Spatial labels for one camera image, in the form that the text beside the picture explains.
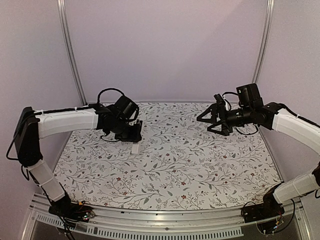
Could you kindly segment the white remote control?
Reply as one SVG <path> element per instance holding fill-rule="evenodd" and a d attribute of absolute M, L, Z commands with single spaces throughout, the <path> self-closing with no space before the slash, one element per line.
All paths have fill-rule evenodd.
<path fill-rule="evenodd" d="M 135 142 L 132 144 L 131 153 L 133 155 L 138 155 L 140 153 L 141 143 Z"/>

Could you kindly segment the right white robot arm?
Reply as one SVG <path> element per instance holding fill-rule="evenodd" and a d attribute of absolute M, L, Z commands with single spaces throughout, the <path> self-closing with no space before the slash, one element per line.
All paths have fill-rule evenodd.
<path fill-rule="evenodd" d="M 207 131 L 229 136 L 234 128 L 248 124 L 262 126 L 268 130 L 285 134 L 320 152 L 320 126 L 290 110 L 283 103 L 263 103 L 257 84 L 250 83 L 237 87 L 239 108 L 228 110 L 226 100 L 216 94 L 215 103 L 211 104 L 196 120 L 209 123 Z M 278 210 L 278 205 L 296 197 L 308 195 L 320 188 L 320 168 L 281 183 L 271 188 L 264 196 L 258 213 L 262 218 L 269 218 Z"/>

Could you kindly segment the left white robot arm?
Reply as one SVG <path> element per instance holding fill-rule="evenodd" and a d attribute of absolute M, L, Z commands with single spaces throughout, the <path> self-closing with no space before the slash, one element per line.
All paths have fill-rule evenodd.
<path fill-rule="evenodd" d="M 18 161 L 27 170 L 27 175 L 33 177 L 63 217 L 74 213 L 74 205 L 43 160 L 40 140 L 78 130 L 101 130 L 106 136 L 113 133 L 116 142 L 138 144 L 142 140 L 142 121 L 138 119 L 140 108 L 119 89 L 120 98 L 114 104 L 104 106 L 101 95 L 112 90 L 101 90 L 95 103 L 82 107 L 38 111 L 25 107 L 21 112 L 5 157 Z"/>

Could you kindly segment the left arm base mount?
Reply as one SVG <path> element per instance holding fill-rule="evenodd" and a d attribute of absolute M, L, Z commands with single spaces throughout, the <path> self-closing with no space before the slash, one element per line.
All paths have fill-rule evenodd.
<path fill-rule="evenodd" d="M 88 222 L 95 216 L 94 210 L 85 201 L 72 202 L 65 199 L 53 201 L 48 212 L 72 222 Z"/>

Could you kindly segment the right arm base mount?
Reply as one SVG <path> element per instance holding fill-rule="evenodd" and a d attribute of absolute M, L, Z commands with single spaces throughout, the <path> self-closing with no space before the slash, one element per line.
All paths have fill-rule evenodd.
<path fill-rule="evenodd" d="M 252 201 L 247 202 L 241 208 L 240 212 L 245 223 L 257 222 L 260 220 L 277 217 L 283 215 L 284 213 L 285 209 L 282 204 L 276 204 L 275 206 L 270 207 L 267 204 L 255 204 Z"/>

